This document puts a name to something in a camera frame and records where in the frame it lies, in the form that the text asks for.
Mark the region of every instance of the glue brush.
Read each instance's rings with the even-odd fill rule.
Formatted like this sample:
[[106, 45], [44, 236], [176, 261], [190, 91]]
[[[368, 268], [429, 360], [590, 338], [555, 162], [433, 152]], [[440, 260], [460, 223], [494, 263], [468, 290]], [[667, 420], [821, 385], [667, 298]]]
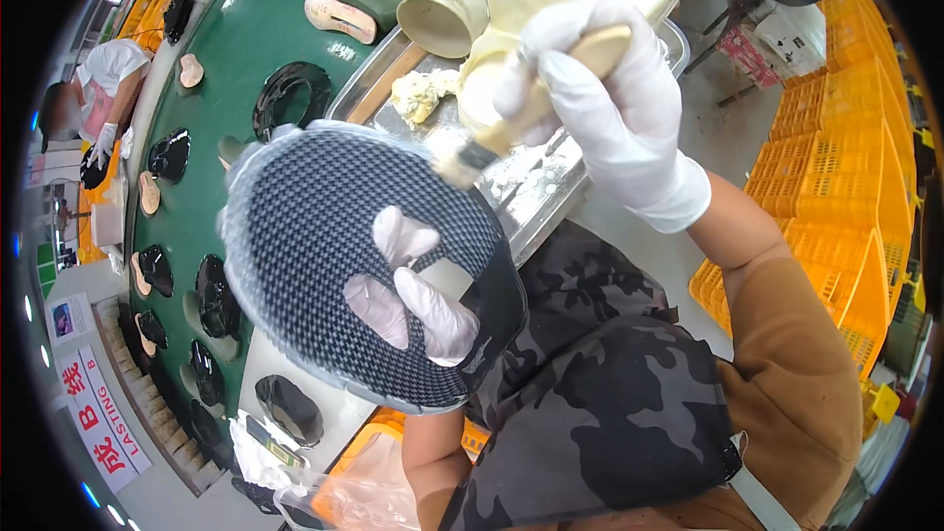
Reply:
[[[587, 66], [601, 80], [609, 76], [630, 47], [630, 28], [615, 25], [587, 33], [577, 42], [570, 56]], [[432, 170], [446, 183], [467, 190], [495, 160], [508, 155], [527, 128], [553, 111], [548, 86], [535, 77], [531, 92], [517, 115], [502, 119], [478, 132], [475, 139], [452, 156], [433, 161]]]

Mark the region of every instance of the white glue residue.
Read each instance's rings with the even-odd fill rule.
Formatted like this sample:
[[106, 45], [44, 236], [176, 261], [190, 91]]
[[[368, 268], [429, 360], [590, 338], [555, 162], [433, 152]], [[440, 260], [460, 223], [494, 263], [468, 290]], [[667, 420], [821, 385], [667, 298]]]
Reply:
[[357, 55], [348, 46], [338, 41], [335, 41], [331, 45], [327, 46], [327, 53], [336, 58], [341, 58], [345, 62], [350, 62], [354, 59], [354, 56]]
[[390, 101], [396, 112], [410, 125], [410, 129], [414, 130], [426, 121], [442, 97], [455, 94], [458, 81], [459, 70], [411, 70], [393, 82]]

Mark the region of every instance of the white glove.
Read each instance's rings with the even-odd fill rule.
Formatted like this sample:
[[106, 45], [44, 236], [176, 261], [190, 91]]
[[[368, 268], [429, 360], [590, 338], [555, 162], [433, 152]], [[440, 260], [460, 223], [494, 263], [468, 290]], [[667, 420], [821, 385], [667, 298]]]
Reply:
[[[566, 55], [587, 31], [626, 23], [630, 49], [601, 82]], [[522, 141], [537, 146], [564, 125], [584, 151], [590, 179], [664, 234], [685, 230], [711, 202], [702, 167], [678, 150], [681, 93], [659, 40], [630, 0], [576, 0], [543, 9], [521, 32], [496, 89], [495, 109], [514, 115], [537, 75], [555, 113]]]
[[439, 233], [398, 207], [383, 209], [373, 226], [374, 244], [394, 271], [396, 292], [367, 275], [345, 284], [348, 306], [374, 332], [395, 348], [410, 344], [407, 310], [423, 323], [426, 354], [443, 367], [462, 363], [478, 334], [478, 318], [457, 301], [446, 300], [407, 265], [439, 244]]
[[98, 132], [98, 139], [95, 140], [95, 144], [91, 147], [91, 156], [88, 157], [88, 166], [91, 166], [91, 163], [98, 162], [98, 168], [101, 169], [105, 166], [105, 155], [112, 155], [112, 146], [115, 143], [115, 132], [118, 131], [117, 123], [106, 123], [102, 126], [100, 132]]

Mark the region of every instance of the plastic bag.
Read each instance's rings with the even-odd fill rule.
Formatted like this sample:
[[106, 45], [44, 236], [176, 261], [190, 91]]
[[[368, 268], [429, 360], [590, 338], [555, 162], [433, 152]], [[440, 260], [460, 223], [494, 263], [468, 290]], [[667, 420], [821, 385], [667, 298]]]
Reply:
[[276, 490], [276, 507], [294, 531], [311, 527], [292, 518], [294, 509], [345, 531], [419, 530], [416, 497], [403, 473], [400, 443], [377, 434], [344, 472], [325, 475], [286, 468], [299, 484]]

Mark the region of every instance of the metal tray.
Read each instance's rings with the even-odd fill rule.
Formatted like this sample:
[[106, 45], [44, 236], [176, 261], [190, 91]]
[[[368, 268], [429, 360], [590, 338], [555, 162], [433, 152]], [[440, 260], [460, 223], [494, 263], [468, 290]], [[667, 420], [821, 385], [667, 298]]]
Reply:
[[[688, 41], [681, 29], [668, 19], [656, 26], [656, 34], [665, 42], [669, 68], [678, 78], [691, 56]], [[402, 29], [393, 29], [351, 76], [325, 117], [349, 119], [361, 99], [371, 92], [411, 43]], [[413, 69], [420, 72], [458, 69], [462, 63], [463, 60], [427, 54]], [[453, 96], [441, 100], [432, 115], [411, 130], [395, 111], [387, 94], [363, 125], [403, 140], [421, 142], [433, 152], [455, 150], [472, 137], [459, 121]], [[514, 148], [509, 156], [491, 165], [476, 185], [499, 216], [511, 244], [514, 264], [522, 266], [580, 201], [588, 183], [580, 147], [566, 132], [560, 131], [544, 146]]]

